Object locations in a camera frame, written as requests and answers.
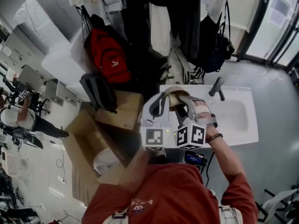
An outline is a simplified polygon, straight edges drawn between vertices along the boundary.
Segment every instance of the gray floor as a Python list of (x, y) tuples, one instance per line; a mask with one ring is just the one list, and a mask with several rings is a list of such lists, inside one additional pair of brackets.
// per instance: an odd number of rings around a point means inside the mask
[[(226, 62), (219, 73), (206, 74), (205, 84), (214, 84), (219, 76), (225, 79), (224, 85), (252, 88), (259, 142), (235, 146), (233, 150), (244, 165), (256, 201), (262, 203), (269, 198), (264, 189), (278, 193), (298, 182), (299, 89), (284, 71), (248, 62)], [(212, 153), (198, 152), (207, 157)], [(221, 196), (228, 182), (215, 158), (209, 176), (209, 188)]]

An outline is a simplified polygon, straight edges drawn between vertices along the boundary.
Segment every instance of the sink faucet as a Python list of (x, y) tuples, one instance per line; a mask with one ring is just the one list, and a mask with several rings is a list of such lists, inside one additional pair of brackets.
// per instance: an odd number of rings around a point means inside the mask
[(221, 101), (225, 101), (223, 92), (221, 90), (221, 86), (223, 85), (223, 83), (224, 83), (224, 79), (222, 77), (218, 77), (215, 84), (213, 85), (213, 87), (209, 91), (209, 95), (214, 96), (216, 94), (216, 92), (219, 92)]

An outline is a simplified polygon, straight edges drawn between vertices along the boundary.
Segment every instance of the wrist bracelet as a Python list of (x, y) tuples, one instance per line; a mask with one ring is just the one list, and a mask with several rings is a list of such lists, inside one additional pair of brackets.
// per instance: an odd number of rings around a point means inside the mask
[(209, 138), (208, 140), (206, 140), (206, 143), (209, 143), (209, 142), (211, 142), (212, 140), (214, 140), (214, 139), (216, 139), (218, 137), (222, 137), (223, 138), (223, 135), (221, 133), (215, 134), (211, 138)]

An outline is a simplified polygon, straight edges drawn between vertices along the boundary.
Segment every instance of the black and white marker cube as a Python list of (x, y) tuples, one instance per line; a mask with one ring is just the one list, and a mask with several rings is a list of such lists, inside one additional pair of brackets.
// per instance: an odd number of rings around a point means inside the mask
[(141, 127), (140, 133), (144, 150), (160, 151), (165, 148), (171, 129), (165, 127)]
[(206, 126), (189, 124), (174, 132), (176, 148), (193, 150), (202, 147), (206, 140)]

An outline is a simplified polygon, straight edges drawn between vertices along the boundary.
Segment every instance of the open cardboard box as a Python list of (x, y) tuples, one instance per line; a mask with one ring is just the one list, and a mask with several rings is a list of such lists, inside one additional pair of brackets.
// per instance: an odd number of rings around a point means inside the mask
[[(99, 182), (117, 184), (130, 159), (115, 145), (86, 111), (82, 111), (69, 124), (66, 131), (72, 133), (72, 135), (62, 141), (73, 164), (73, 197), (84, 202), (85, 206), (87, 206), (96, 192)], [(112, 167), (103, 176), (100, 176), (93, 169), (93, 159), (107, 147), (112, 150), (121, 163), (117, 167)]]

